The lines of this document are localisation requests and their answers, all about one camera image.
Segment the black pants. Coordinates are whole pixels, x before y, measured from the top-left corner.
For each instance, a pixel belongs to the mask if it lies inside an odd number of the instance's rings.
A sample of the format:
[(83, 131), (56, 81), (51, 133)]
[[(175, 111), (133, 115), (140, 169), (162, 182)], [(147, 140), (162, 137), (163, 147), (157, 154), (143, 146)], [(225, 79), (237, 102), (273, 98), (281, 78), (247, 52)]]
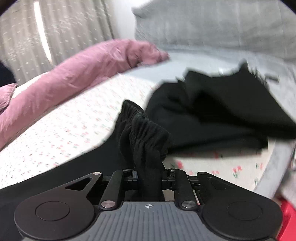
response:
[(133, 200), (157, 201), (164, 197), (161, 181), (166, 155), (260, 150), (268, 138), (295, 139), (295, 122), (247, 63), (225, 76), (190, 70), (182, 81), (163, 83), (145, 109), (125, 100), (112, 134), (98, 148), (2, 189), (1, 240), (21, 239), (14, 212), (22, 201), (91, 172), (111, 175), (133, 169), (139, 178)]

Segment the cherry print bed sheet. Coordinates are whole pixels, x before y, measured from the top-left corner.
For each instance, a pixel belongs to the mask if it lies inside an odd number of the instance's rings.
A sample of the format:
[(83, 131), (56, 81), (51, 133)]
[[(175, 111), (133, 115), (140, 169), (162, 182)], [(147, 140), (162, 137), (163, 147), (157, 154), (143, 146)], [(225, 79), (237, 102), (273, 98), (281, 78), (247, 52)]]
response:
[[(144, 108), (157, 85), (130, 75), (117, 75), (53, 109), (1, 151), (1, 188), (55, 168), (103, 144), (113, 130), (125, 99)], [(206, 171), (254, 190), (275, 143), (261, 151), (232, 150), (178, 154), (165, 159), (166, 168), (188, 175)]]

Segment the pink duvet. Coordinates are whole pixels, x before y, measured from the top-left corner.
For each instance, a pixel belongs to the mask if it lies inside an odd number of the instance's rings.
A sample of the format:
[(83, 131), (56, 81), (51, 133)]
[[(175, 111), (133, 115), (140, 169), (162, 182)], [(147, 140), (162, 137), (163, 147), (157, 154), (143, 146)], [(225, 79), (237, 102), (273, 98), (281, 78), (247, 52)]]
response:
[(169, 59), (147, 41), (111, 40), (68, 58), (14, 96), (1, 111), (1, 148), (45, 112), (118, 73)]

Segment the grey dotted curtain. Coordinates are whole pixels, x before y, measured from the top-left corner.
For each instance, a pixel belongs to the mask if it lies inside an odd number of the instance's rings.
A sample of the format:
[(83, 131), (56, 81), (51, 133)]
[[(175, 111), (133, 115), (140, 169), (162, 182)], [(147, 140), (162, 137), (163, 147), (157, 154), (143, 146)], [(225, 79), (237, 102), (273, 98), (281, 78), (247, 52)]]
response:
[(16, 1), (1, 15), (1, 61), (22, 85), (114, 37), (109, 1)]

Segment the grey bed sheet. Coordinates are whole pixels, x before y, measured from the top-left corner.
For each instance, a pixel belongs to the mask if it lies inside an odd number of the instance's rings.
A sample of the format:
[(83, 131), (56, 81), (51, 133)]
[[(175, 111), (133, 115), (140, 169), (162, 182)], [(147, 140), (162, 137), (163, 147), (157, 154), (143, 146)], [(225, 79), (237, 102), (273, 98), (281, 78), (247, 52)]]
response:
[[(295, 65), (280, 58), (248, 51), (215, 48), (168, 48), (170, 59), (152, 65), (134, 68), (124, 73), (140, 83), (148, 80), (158, 87), (163, 82), (176, 82), (187, 70), (210, 76), (229, 75), (246, 61), (250, 71), (267, 77), (269, 90), (280, 106), (295, 119)], [(276, 194), (292, 160), (294, 140), (270, 138), (261, 152), (247, 149), (218, 152), (214, 160), (208, 154), (185, 157), (177, 154), (166, 159), (166, 166), (180, 158), (185, 171), (216, 171), (219, 177), (254, 191), (267, 198)]]

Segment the pink pillow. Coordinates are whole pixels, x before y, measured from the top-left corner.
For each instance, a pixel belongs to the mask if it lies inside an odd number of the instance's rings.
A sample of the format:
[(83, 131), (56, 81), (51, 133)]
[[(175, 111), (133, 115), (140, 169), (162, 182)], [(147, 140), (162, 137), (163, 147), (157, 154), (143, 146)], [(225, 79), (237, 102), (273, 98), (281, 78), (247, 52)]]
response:
[(16, 87), (16, 83), (11, 83), (0, 88), (0, 111), (8, 107)]

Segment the dark plush toy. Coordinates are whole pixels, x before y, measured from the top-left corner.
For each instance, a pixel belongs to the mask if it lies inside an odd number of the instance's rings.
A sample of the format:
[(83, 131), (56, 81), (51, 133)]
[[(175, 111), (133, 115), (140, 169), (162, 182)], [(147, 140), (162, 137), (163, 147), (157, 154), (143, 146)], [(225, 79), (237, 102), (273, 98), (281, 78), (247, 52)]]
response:
[(0, 62), (0, 87), (3, 87), (8, 84), (16, 83), (13, 73), (10, 69)]

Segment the grey quilted pillow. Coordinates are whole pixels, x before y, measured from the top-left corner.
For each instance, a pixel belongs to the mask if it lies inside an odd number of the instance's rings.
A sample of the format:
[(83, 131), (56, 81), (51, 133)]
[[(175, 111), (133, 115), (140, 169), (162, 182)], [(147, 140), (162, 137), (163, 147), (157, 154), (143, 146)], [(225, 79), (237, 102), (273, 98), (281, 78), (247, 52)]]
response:
[(282, 1), (150, 1), (132, 12), (138, 40), (246, 50), (295, 63), (295, 13)]

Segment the red stool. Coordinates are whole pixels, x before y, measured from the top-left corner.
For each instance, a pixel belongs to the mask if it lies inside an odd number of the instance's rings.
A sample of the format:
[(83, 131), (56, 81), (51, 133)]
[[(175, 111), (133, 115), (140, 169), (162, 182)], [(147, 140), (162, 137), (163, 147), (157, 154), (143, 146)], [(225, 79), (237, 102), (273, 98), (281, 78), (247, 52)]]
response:
[(296, 241), (295, 208), (287, 200), (280, 199), (280, 209), (283, 213), (283, 221), (277, 240)]

